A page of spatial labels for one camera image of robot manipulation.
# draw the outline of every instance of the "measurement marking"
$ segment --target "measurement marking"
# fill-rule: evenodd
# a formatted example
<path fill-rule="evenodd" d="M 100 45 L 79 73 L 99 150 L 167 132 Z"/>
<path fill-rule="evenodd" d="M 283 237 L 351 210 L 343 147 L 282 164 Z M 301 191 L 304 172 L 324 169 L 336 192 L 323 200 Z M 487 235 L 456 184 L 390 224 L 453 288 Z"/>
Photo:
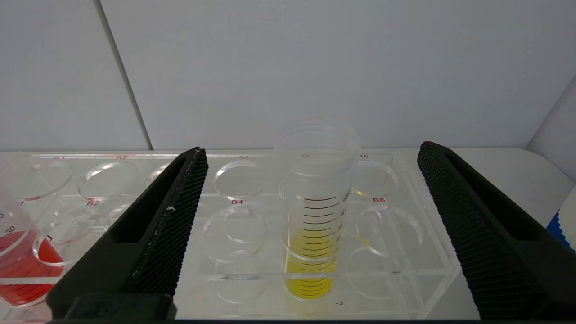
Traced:
<path fill-rule="evenodd" d="M 334 213 L 330 213 L 330 214 L 326 214 L 326 215 L 306 215 L 306 214 L 304 214 L 304 216 L 308 216 L 308 217 L 324 217 L 324 216 L 330 216 L 330 215 L 334 215 Z"/>
<path fill-rule="evenodd" d="M 324 229 L 304 229 L 304 231 L 308 231 L 308 232 L 321 232 L 321 231 L 326 231 L 327 229 L 331 229 L 331 227 L 324 228 Z"/>
<path fill-rule="evenodd" d="M 335 203 L 334 205 L 328 206 L 328 207 L 318 207 L 318 208 L 316 208 L 316 207 L 304 207 L 304 208 L 308 208 L 308 209 L 326 209 L 326 208 L 334 207 L 334 206 L 336 206 L 336 205 L 340 205 L 340 203 L 337 202 L 337 203 Z"/>
<path fill-rule="evenodd" d="M 305 256 L 305 257 L 321 257 L 321 256 L 327 255 L 327 254 L 328 254 L 328 252 L 323 253 L 323 254 L 319 254 L 319 255 L 303 254 L 303 256 Z"/>
<path fill-rule="evenodd" d="M 318 289 L 314 289 L 314 290 L 306 290 L 306 289 L 302 289 L 302 291 L 307 291 L 307 292 L 315 292 L 315 291 L 320 291 L 323 288 L 318 288 Z"/>
<path fill-rule="evenodd" d="M 306 251 L 322 251 L 322 250 L 326 250 L 327 248 L 332 247 L 332 246 L 334 246 L 334 244 L 330 244 L 329 246 L 323 247 L 323 248 L 303 248 L 303 250 L 306 250 Z"/>
<path fill-rule="evenodd" d="M 333 219 L 333 220 L 325 221 L 325 222 L 323 222 L 323 223 L 309 223 L 309 222 L 305 221 L 305 222 L 304 222 L 304 224 L 310 224 L 310 225 L 322 225 L 322 224 L 328 224 L 328 223 L 330 223 L 331 221 L 335 221 L 335 220 L 337 220 L 337 219 L 338 219 L 338 217 L 336 217 L 336 218 L 335 218 L 335 219 Z"/>
<path fill-rule="evenodd" d="M 330 200 L 330 199 L 334 199 L 336 197 L 332 197 L 332 198 L 327 198 L 327 199 L 309 199 L 309 198 L 304 198 L 304 200 L 311 200 L 311 201 L 326 201 L 326 200 Z"/>
<path fill-rule="evenodd" d="M 336 232 L 332 232 L 332 233 L 330 233 L 328 235 L 324 235 L 324 236 L 306 236 L 306 235 L 303 235 L 303 237 L 309 238 L 309 239 L 321 239 L 321 238 L 326 238 L 326 237 L 328 237 L 334 233 L 336 233 Z"/>
<path fill-rule="evenodd" d="M 323 285 L 324 285 L 324 284 L 319 284 L 319 285 L 315 285 L 315 286 L 302 285 L 302 287 L 314 288 L 314 287 L 320 287 L 320 286 L 323 286 Z"/>
<path fill-rule="evenodd" d="M 323 268 L 319 268 L 319 269 L 317 269 L 316 271 L 319 271 L 319 270 L 324 270 L 324 269 L 326 269 L 327 267 L 329 267 L 329 266 L 333 265 L 333 264 L 334 264 L 334 262 L 335 262 L 335 261 L 332 261 L 332 263 L 330 263 L 329 265 L 327 265 L 327 266 L 325 266 L 325 267 L 323 267 Z"/>
<path fill-rule="evenodd" d="M 319 266 L 319 265 L 323 265 L 325 263 L 326 263 L 326 261 L 324 261 L 322 263 L 313 263 L 313 264 L 302 262 L 303 265 L 307 265 L 307 266 Z"/>
<path fill-rule="evenodd" d="M 308 243 L 308 242 L 303 242 L 303 243 L 304 243 L 304 244 L 314 244 L 314 245 L 317 245 L 317 244 L 325 244 L 325 243 L 328 243 L 328 242 L 330 242 L 330 240 L 328 240 L 328 241 L 326 241 L 326 242 L 322 242 L 322 243 Z"/>
<path fill-rule="evenodd" d="M 311 294 L 311 295 L 309 295 L 309 294 L 307 294 L 307 293 L 303 293 L 302 296 L 318 296 L 318 295 L 321 294 L 321 293 L 322 293 L 322 291 L 319 292 L 319 293 L 313 293 L 313 294 Z"/>

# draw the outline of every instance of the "beaker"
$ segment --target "beaker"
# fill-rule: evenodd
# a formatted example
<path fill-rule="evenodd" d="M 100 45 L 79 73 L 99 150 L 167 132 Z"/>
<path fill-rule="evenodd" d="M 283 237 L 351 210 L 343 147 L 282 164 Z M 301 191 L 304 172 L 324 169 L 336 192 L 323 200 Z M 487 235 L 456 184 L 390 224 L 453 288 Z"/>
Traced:
<path fill-rule="evenodd" d="M 34 256 L 32 245 L 38 229 L 30 216 L 0 183 L 0 278 L 19 278 L 22 284 L 0 285 L 0 296 L 13 307 L 40 303 L 53 284 L 34 284 L 26 278 L 57 277 L 62 268 L 46 265 Z M 41 260 L 61 262 L 54 247 L 44 240 L 38 251 Z"/>
<path fill-rule="evenodd" d="M 359 138 L 352 127 L 331 119 L 294 120 L 279 131 L 274 150 L 286 211 L 285 270 L 319 274 L 287 279 L 286 288 L 300 299 L 320 298 L 332 287 L 332 278 L 323 273 L 336 269 Z"/>

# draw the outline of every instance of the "red liquid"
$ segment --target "red liquid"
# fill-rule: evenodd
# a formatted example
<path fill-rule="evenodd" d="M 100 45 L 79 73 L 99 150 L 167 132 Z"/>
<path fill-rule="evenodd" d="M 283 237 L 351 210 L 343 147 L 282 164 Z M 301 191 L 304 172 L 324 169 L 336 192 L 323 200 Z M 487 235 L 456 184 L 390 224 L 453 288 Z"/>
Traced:
<path fill-rule="evenodd" d="M 0 238 L 0 252 L 18 241 L 24 232 L 13 232 Z M 57 277 L 62 268 L 46 265 L 32 253 L 36 231 L 30 230 L 15 248 L 0 256 L 0 278 Z M 62 258 L 46 240 L 42 241 L 38 256 L 46 262 L 62 262 Z M 0 285 L 0 296 L 14 306 L 28 304 L 44 296 L 53 284 Z"/>

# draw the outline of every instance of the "printed number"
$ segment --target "printed number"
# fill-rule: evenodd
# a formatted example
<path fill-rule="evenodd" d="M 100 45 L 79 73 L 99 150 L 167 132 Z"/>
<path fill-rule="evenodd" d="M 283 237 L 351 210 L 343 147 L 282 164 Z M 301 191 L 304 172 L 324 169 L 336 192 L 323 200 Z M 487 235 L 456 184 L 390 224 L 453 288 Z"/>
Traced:
<path fill-rule="evenodd" d="M 346 201 L 349 196 L 350 196 L 350 190 L 344 195 L 344 197 L 342 198 L 342 202 Z"/>

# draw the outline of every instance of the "textured gripper pad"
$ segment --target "textured gripper pad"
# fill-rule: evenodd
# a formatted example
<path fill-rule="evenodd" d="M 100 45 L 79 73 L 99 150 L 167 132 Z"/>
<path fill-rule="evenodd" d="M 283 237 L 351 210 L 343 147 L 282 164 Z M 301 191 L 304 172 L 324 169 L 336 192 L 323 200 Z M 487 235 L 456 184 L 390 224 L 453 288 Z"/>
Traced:
<path fill-rule="evenodd" d="M 196 161 L 188 165 L 183 181 L 166 207 L 156 238 L 134 270 L 129 292 L 174 296 L 207 172 L 206 152 L 202 150 Z"/>
<path fill-rule="evenodd" d="M 418 166 L 482 319 L 575 317 L 574 254 L 451 150 L 424 142 Z"/>

